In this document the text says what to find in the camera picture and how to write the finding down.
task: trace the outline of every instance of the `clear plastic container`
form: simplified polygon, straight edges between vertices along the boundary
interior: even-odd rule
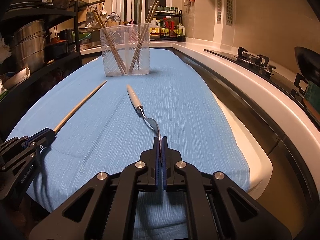
[[[150,67],[150,24],[128,24],[100,29],[104,72],[107,77],[121,75],[145,75]],[[146,33],[138,48],[138,41]],[[120,69],[108,42],[108,35],[123,62]]]

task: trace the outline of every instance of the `wooden chopstick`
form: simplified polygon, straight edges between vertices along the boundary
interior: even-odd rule
[[[156,8],[158,7],[159,5],[159,1],[156,2],[155,6],[150,10],[149,14],[148,14],[148,17],[147,17],[147,23],[150,24],[151,23],[151,19],[153,18],[153,16],[155,15],[155,12],[156,12]],[[130,68],[129,68],[129,72],[131,73],[133,68],[134,68],[134,65],[136,63],[136,60],[138,58],[140,58],[140,50],[141,50],[141,47],[142,47],[142,43],[143,43],[143,40],[144,40],[144,37],[146,36],[147,34],[147,24],[144,25],[143,29],[142,29],[142,35],[141,37],[138,39],[138,44],[137,44],[137,47],[136,47],[136,50],[134,52],[134,55],[133,55],[133,58],[132,58],[132,62],[131,62],[131,65],[130,65]]]
[[[102,82],[99,86],[97,86],[94,90],[92,90],[84,99],[82,99],[82,101],[77,104],[70,112],[69,114],[66,115],[65,118],[62,119],[62,121],[54,128],[54,133],[57,134],[60,129],[62,128],[62,126],[65,125],[65,123],[74,115],[74,113],[76,111],[78,111],[78,109],[83,106],[83,104],[89,100],[90,97],[92,97],[95,92],[97,92],[107,81]]]
[[[113,57],[116,60],[116,63],[117,63],[117,65],[118,65],[118,67],[119,67],[119,69],[121,71],[121,74],[127,73],[125,65],[124,65],[124,62],[122,61],[122,59],[121,59],[121,57],[120,57],[115,45],[113,44],[113,41],[112,41],[109,33],[104,29],[105,27],[104,27],[104,24],[103,24],[101,18],[98,17],[98,15],[96,14],[95,11],[92,11],[92,13],[93,13],[93,16],[96,19],[97,23],[99,24],[100,28],[102,28],[103,33],[106,36],[107,42],[109,43],[109,46],[110,46],[110,50],[111,50],[111,52],[113,54]]]

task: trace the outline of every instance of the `utensil handle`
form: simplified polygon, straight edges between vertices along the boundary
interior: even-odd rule
[[[130,85],[127,85],[127,92],[134,108],[138,111],[139,108],[142,107],[142,104],[137,94],[134,92],[133,88]]]

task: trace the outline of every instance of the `wall vent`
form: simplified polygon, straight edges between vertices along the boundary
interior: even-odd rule
[[[221,23],[222,0],[217,0],[217,23]]]
[[[232,21],[233,21],[233,0],[227,0],[226,25],[232,26]]]

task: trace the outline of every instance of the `white cardboard tube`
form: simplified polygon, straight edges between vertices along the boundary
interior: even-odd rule
[[[30,69],[24,68],[17,74],[15,74],[13,77],[9,78],[4,84],[3,87],[5,89],[10,89],[14,87],[16,84],[20,83],[21,81],[25,80],[30,76]]]

